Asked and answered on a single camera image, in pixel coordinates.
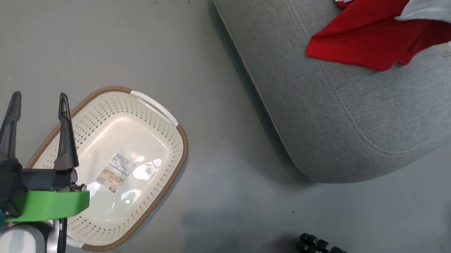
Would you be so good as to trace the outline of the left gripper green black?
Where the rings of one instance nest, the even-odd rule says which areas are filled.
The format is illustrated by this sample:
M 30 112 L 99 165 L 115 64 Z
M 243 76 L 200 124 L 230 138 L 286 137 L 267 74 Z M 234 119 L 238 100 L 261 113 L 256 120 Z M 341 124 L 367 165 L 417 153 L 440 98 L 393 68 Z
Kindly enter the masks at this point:
M 48 221 L 74 217 L 90 206 L 85 184 L 77 184 L 79 166 L 74 129 L 65 93 L 59 96 L 60 137 L 54 169 L 23 169 L 22 182 L 29 190 L 19 216 L 7 215 L 8 222 Z M 22 94 L 12 94 L 0 129 L 0 166 L 19 163 L 15 156 L 17 122 L 21 116 Z

